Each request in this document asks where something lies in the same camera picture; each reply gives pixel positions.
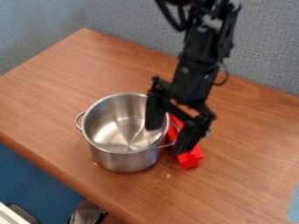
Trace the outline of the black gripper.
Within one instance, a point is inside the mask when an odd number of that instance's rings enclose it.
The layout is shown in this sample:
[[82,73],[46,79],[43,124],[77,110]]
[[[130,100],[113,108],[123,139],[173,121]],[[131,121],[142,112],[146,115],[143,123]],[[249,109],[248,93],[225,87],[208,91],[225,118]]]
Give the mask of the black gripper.
[[193,148],[212,133],[216,114],[209,108],[209,99],[216,79],[218,64],[181,60],[171,81],[162,77],[153,78],[147,94],[145,126],[158,130],[165,123],[166,113],[171,112],[183,121],[173,154]]

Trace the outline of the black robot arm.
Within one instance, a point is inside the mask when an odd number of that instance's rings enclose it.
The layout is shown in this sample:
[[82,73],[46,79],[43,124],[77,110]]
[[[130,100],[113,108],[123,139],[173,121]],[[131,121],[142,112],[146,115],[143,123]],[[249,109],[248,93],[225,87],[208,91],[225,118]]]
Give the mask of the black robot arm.
[[240,0],[155,0],[173,28],[185,33],[185,46],[170,81],[155,76],[147,94],[145,126],[158,130],[165,115],[183,121],[173,153],[192,151],[212,133],[217,115],[206,101],[224,60],[234,48],[234,30],[242,9]]

